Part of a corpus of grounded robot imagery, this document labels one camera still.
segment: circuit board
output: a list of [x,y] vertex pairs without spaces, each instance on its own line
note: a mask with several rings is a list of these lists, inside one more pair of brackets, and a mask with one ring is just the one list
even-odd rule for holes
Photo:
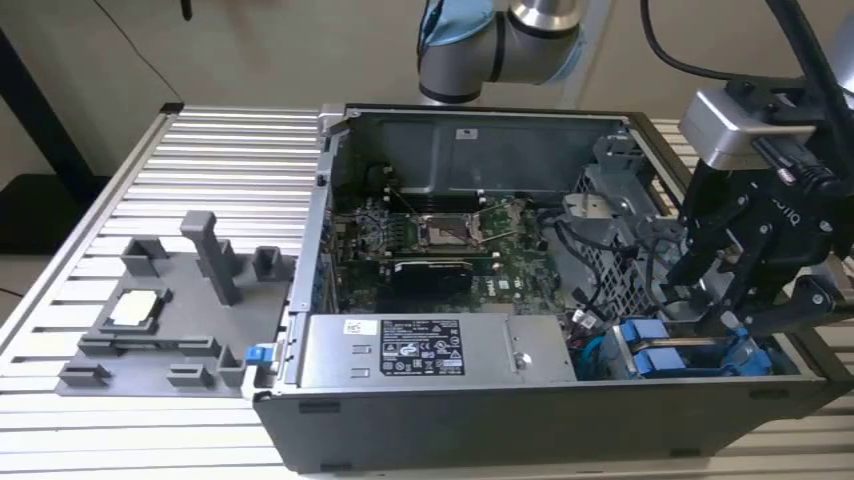
[[[476,212],[429,214],[389,213],[373,201],[337,217],[335,231],[341,313],[566,311],[559,276],[537,245],[535,214],[523,199],[487,197]],[[400,295],[395,275],[415,264],[464,270],[469,283],[459,292]]]

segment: gray post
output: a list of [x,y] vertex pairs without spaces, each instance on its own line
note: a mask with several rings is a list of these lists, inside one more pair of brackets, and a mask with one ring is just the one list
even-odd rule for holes
[[223,256],[213,234],[216,217],[212,212],[189,211],[181,222],[181,235],[196,245],[199,261],[203,270],[208,273],[211,285],[223,305],[233,305],[240,301],[240,290],[231,278],[231,269]]

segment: black cable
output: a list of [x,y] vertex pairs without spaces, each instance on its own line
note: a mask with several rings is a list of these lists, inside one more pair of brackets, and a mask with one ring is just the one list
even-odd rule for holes
[[592,262],[587,260],[584,256],[580,254],[580,252],[572,247],[572,245],[570,245],[566,235],[563,234],[564,231],[567,231],[568,233],[567,223],[563,220],[556,220],[553,223],[553,228],[555,228],[555,236],[557,237],[557,241],[560,242],[560,245],[563,245],[563,248],[566,249],[567,253],[572,255],[575,257],[575,260],[578,260],[582,263],[582,265],[584,265],[584,267],[587,267],[587,269],[592,272],[594,281],[596,282],[596,288],[592,291],[592,295],[587,299],[586,308],[592,310],[594,313],[596,313],[596,315],[599,315],[602,317],[602,320],[604,321],[604,316],[600,315],[600,312],[596,312],[596,310],[599,309],[595,305],[596,300],[599,299],[599,295],[602,294],[602,287],[603,287],[602,273],[599,272],[599,269],[596,269]]
[[175,90],[175,87],[172,87],[172,84],[169,83],[169,81],[165,79],[165,77],[163,76],[163,74],[157,71],[157,69],[155,68],[155,66],[151,64],[151,62],[145,59],[145,56],[143,55],[143,53],[139,51],[139,48],[136,48],[136,44],[133,43],[133,40],[130,40],[130,37],[128,36],[128,34],[124,32],[124,29],[121,28],[121,26],[118,25],[118,22],[116,22],[116,19],[112,17],[112,15],[109,14],[109,12],[106,11],[106,9],[104,8],[104,6],[101,5],[101,2],[98,0],[92,0],[92,3],[94,3],[94,5],[97,6],[97,8],[100,9],[101,12],[104,12],[104,15],[106,16],[106,18],[109,19],[109,21],[112,22],[113,26],[116,27],[116,29],[118,30],[118,33],[121,34],[121,36],[124,37],[124,39],[128,41],[128,44],[130,45],[130,48],[133,49],[133,52],[136,53],[136,56],[139,57],[139,59],[145,63],[145,65],[148,65],[148,68],[151,68],[151,71],[155,72],[155,75],[157,75],[157,77],[160,77],[160,80],[163,80],[163,83],[165,84],[165,86],[169,88],[169,90],[172,90],[172,93],[175,94],[175,97],[177,97],[177,101],[184,103],[184,99],[181,98],[180,94],[177,93],[177,90]]
[[664,314],[664,316],[670,319],[675,318],[675,316],[672,315],[672,313],[670,313],[670,310],[667,310],[667,304],[664,302],[662,302],[658,297],[655,296],[655,294],[652,293],[652,267],[655,266],[655,251],[658,249],[658,245],[662,241],[667,241],[670,240],[666,237],[656,237],[652,240],[652,244],[650,245],[650,250],[648,250],[648,256],[646,258],[646,278],[644,278],[644,285],[643,287],[646,288],[646,296],[650,298],[650,300],[652,301],[652,304],[655,305],[655,307],[658,307],[658,309],[662,311],[662,313]]
[[192,20],[192,0],[181,0],[181,16],[184,21]]
[[424,9],[421,10],[421,18],[417,21],[417,41],[415,43],[415,58],[420,68],[421,63],[421,42],[424,41],[424,18],[427,17],[427,9],[429,8],[429,0],[424,0]]
[[[424,0],[424,14],[427,14],[427,8],[429,6],[431,0]],[[417,24],[419,28],[419,47],[417,47],[417,71],[421,71],[421,58],[427,53],[427,38],[432,35],[432,32],[436,30],[436,25],[439,24],[439,17],[441,17],[441,9],[444,8],[444,0],[439,0],[436,2],[436,6],[429,11],[429,15],[427,15],[427,20],[424,21],[424,17],[421,15],[421,22]]]
[[[684,301],[686,301],[686,299],[684,299],[684,298],[672,298],[672,299],[670,299],[670,300],[667,300],[667,301],[662,302],[662,305],[667,306],[667,305],[672,305],[672,304],[674,304],[674,303],[676,303],[676,302],[684,302]],[[652,315],[652,314],[656,312],[658,308],[659,308],[659,307],[658,307],[656,305],[652,305],[651,307],[648,307],[648,308],[642,312],[642,314],[643,314],[643,315],[646,315],[646,316]]]
[[17,293],[16,291],[9,290],[8,288],[0,287],[0,292],[5,293],[8,295],[12,295],[13,297],[24,298],[24,294],[22,293]]
[[[660,241],[663,241],[663,242],[670,242],[670,243],[672,243],[674,245],[679,246],[679,241],[678,241],[678,240],[674,240],[672,238],[668,238],[668,237],[651,237],[651,238],[652,238],[652,240],[658,239],[658,240],[660,240]],[[670,266],[672,266],[672,265],[670,264],[670,262],[667,262],[667,261],[664,260],[664,257],[662,257],[662,256],[658,254],[658,252],[654,252],[654,251],[652,251],[652,247],[651,247],[650,245],[647,245],[647,244],[643,242],[643,239],[642,239],[642,238],[638,238],[638,245],[640,245],[640,246],[644,248],[644,250],[646,250],[647,252],[650,252],[650,253],[651,253],[652,258],[655,258],[655,260],[658,260],[663,265],[667,265],[668,267],[670,267]]]
[[658,43],[658,38],[655,38],[655,32],[652,30],[652,20],[650,19],[650,0],[640,0],[640,24],[643,25],[643,35],[646,37],[646,43],[650,44],[652,53],[655,53],[655,56],[662,60],[662,62],[664,62],[672,68],[691,75],[696,75],[698,77],[711,78],[714,80],[731,80],[734,77],[744,76],[735,73],[719,72],[718,70],[710,70],[707,68],[688,65],[667,54],[660,44]]
[[591,248],[595,248],[598,250],[604,250],[608,252],[614,252],[614,253],[635,253],[638,251],[638,247],[636,245],[626,245],[623,247],[615,247],[612,245],[606,245],[604,243],[599,243],[595,240],[591,240],[590,238],[584,237],[583,235],[580,235],[575,230],[572,230],[572,227],[568,223],[566,222],[560,222],[563,223],[563,228],[566,229],[566,233],[570,234],[570,237],[572,237],[572,240],[575,240],[578,243],[583,243],[584,245],[587,245]]
[[815,32],[803,15],[795,0],[766,0],[766,4],[776,18],[791,50],[800,64],[808,92],[818,100],[824,117],[830,124],[836,151],[844,162],[839,165],[843,172],[834,172],[839,177],[848,177],[854,168],[854,120],[847,108],[842,87],[827,63],[827,57],[815,38]]

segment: slotted aluminum platform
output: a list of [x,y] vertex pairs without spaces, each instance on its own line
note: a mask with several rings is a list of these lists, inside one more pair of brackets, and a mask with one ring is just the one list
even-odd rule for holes
[[[189,251],[179,221],[188,209],[208,209],[220,219],[217,235],[237,251],[277,245],[296,254],[319,153],[316,122],[316,111],[208,107],[157,117],[0,327],[0,474],[12,474],[8,478],[296,477],[280,465],[245,400],[74,398],[52,390],[124,271],[117,255],[130,235],[156,234],[169,251]],[[656,126],[695,165],[675,122]],[[819,332],[854,368],[854,322]],[[574,434],[583,433],[567,430]],[[711,459],[404,471],[385,477],[851,479],[851,451],[854,396],[847,396],[803,420],[766,424]]]

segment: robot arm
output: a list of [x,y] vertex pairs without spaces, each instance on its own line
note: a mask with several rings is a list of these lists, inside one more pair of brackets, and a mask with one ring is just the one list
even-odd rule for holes
[[[686,248],[667,278],[708,286],[698,330],[710,335],[722,319],[767,335],[851,316],[840,265],[854,242],[851,112],[796,1],[767,4],[804,77],[730,78],[696,93],[680,124],[702,162],[680,210]],[[815,265],[822,272],[798,276]]]
[[566,76],[583,45],[576,0],[436,0],[421,20],[419,89],[428,103],[461,104],[484,82],[541,84]]

